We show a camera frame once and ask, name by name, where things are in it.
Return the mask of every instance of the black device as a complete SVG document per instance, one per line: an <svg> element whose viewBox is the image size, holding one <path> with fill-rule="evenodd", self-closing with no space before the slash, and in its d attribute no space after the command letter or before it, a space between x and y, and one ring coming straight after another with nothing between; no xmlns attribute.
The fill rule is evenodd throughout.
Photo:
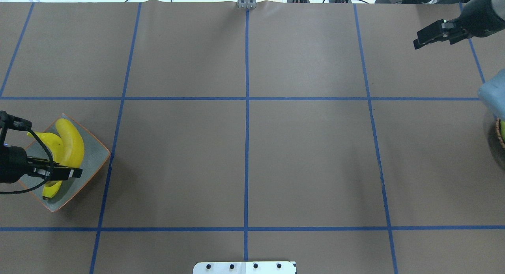
<svg viewBox="0 0 505 274"><path fill-rule="evenodd" d="M19 194L32 191L44 183L53 181L65 181L69 177L81 177L82 169L69 168L55 163L51 152L40 140L33 130L32 123L26 119L19 118L0 111L0 183L14 183L23 175L40 177L44 179L39 185L22 191L0 192L0 194ZM17 130L30 132L36 141L43 147L49 159L30 157L25 149L5 144L7 130Z"/></svg>
<svg viewBox="0 0 505 274"><path fill-rule="evenodd" d="M455 44L471 37L487 37L505 28L505 0L471 0L456 19L440 19L417 32L415 49L437 41Z"/></svg>

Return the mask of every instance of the blue grid line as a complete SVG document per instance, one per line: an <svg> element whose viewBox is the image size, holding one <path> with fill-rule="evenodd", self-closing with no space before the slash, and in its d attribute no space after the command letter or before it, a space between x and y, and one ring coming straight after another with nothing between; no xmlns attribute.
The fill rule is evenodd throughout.
<svg viewBox="0 0 505 274"><path fill-rule="evenodd" d="M355 16L355 20L356 20L356 31L357 31L357 40L358 40L358 44L359 44L359 54L361 55L361 66L363 67L363 78L365 79L365 89L367 91L367 97L368 97L368 110L370 112L370 121L372 124L372 133L374 136L375 154L377 156L377 164L379 165L379 175L380 175L381 186L382 186L382 200L384 202L384 212L386 214L386 223L388 226L389 246L391 248L391 258L393 259L393 271L395 272L395 274L398 274L397 255L395 252L395 241L393 240L393 231L391 230L391 219L389 217L389 207L387 204L386 184L384 183L384 173L382 170L382 161L380 158L379 142L377 141L377 130L375 129L375 120L374 120L373 107L372 107L372 98L371 98L371 94L370 94L370 87L368 85L367 66L365 63L365 55L363 53L363 42L361 40L361 31L359 30L359 18L357 15L356 4L353 4L353 7L354 7L354 16Z"/></svg>
<svg viewBox="0 0 505 274"><path fill-rule="evenodd" d="M0 100L194 100L194 101L478 101L452 97L0 97Z"/></svg>
<svg viewBox="0 0 505 274"><path fill-rule="evenodd" d="M371 227L101 227L100 232L202 232L202 231L430 231L505 229L505 225L371 226ZM98 231L97 227L0 227L0 231Z"/></svg>
<svg viewBox="0 0 505 274"><path fill-rule="evenodd" d="M460 2L460 12L463 12L463 4ZM477 69L479 71L480 75L480 80L482 81L482 84L486 82L486 79L484 78L484 74L482 73L482 69L480 67L480 62L479 59L477 58L477 53L475 53L475 48L473 46L472 39L468 39L468 43L470 44L470 49L472 50L472 54L474 56L475 64L477 65Z"/></svg>
<svg viewBox="0 0 505 274"><path fill-rule="evenodd" d="M249 259L249 10L245 12L244 261Z"/></svg>
<svg viewBox="0 0 505 274"><path fill-rule="evenodd" d="M2 88L0 88L0 96L4 93L5 86L7 85L7 79L9 79L9 75L11 74L12 65L14 65L14 60L16 59L16 55L18 54L19 46L21 45L21 41L23 40L23 36L25 35L26 28L28 26L28 22L30 21L31 13L33 12L33 7L35 3L32 3L30 6L30 10L28 11L28 15L25 20L25 24L23 25L23 30L21 30L21 34L19 35L18 43L16 44L16 48L14 48L14 52L12 53L11 62L9 63L9 67L7 68L7 72L5 73L4 82L2 83Z"/></svg>
<svg viewBox="0 0 505 274"><path fill-rule="evenodd" d="M102 202L101 202L100 216L99 216L99 221L98 221L98 230L96 231L95 244L93 247L93 256L92 256L92 261L91 261L91 265L90 265L90 274L92 274L94 272L94 266L95 266L95 262L96 262L96 254L98 252L98 245L100 242L101 225L103 223L103 214L105 212L105 204L107 202L107 194L108 194L108 186L110 183L110 175L112 173L112 162L114 161L114 157L116 155L116 145L117 145L117 141L118 141L119 128L121 125L121 117L123 115L123 107L124 107L124 103L125 103L126 89L128 87L128 77L130 75L130 67L131 67L131 61L133 58L133 50L135 49L135 39L137 37L137 28L138 28L138 21L140 20L141 8L142 8L142 3L139 3L138 8L137 8L137 18L135 19L135 28L133 29L133 36L132 36L132 40L131 40L130 55L128 57L128 65L126 67L125 82L124 82L124 86L123 86L123 95L121 98L121 104L119 105L118 119L116 121L116 131L114 132L114 141L112 142L112 150L110 152L110 160L108 162L107 179L105 182L105 188L103 190L103 198L102 198Z"/></svg>

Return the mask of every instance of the white mounting plate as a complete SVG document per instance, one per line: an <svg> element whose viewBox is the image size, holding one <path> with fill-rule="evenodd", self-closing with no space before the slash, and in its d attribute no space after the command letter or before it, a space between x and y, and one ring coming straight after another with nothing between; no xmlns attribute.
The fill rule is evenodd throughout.
<svg viewBox="0 0 505 274"><path fill-rule="evenodd" d="M193 267L193 274L296 274L296 263L290 261L197 263Z"/></svg>

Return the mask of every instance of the gray tabletop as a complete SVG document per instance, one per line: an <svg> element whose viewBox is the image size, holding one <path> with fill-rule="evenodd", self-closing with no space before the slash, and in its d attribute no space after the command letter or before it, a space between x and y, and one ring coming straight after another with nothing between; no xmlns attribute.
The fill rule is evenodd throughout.
<svg viewBox="0 0 505 274"><path fill-rule="evenodd" d="M0 109L34 130L66 113L112 155L55 213L0 197L0 269L502 274L505 172L477 90L504 67L505 33L412 44L459 13L2 3Z"/></svg>

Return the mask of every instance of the bunch of bananas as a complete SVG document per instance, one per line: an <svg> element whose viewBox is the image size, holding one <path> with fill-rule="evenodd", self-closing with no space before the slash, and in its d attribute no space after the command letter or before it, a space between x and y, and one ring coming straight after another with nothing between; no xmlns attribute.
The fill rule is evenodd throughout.
<svg viewBox="0 0 505 274"><path fill-rule="evenodd" d="M56 121L56 131L60 136L50 132L36 132L37 136L51 151L54 162L69 168L81 167L84 159L84 141L77 128L67 119L60 118ZM44 184L42 198L49 200L53 198L62 181L50 181Z"/></svg>

